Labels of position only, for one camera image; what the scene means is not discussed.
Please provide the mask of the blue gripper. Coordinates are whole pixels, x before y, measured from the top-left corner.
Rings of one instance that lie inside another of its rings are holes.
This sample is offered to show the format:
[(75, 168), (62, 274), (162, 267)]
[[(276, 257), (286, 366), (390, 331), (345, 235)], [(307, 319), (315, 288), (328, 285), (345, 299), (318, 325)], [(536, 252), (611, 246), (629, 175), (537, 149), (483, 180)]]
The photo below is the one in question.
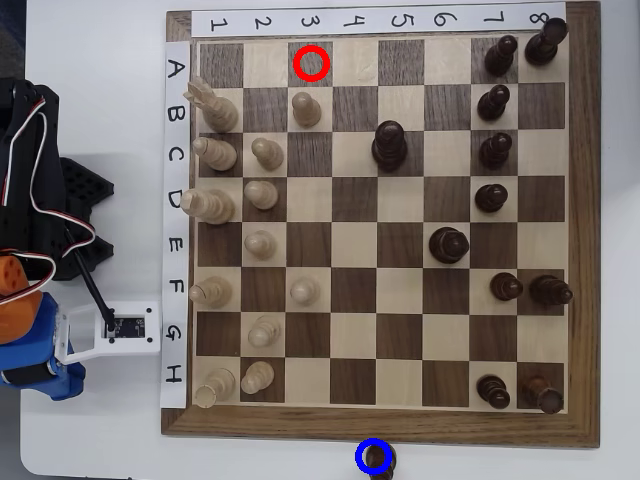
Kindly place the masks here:
[(83, 392), (86, 369), (76, 362), (63, 365), (54, 355), (54, 327), (58, 304), (43, 295), (31, 330), (1, 346), (1, 385), (36, 390), (51, 400), (65, 400)]

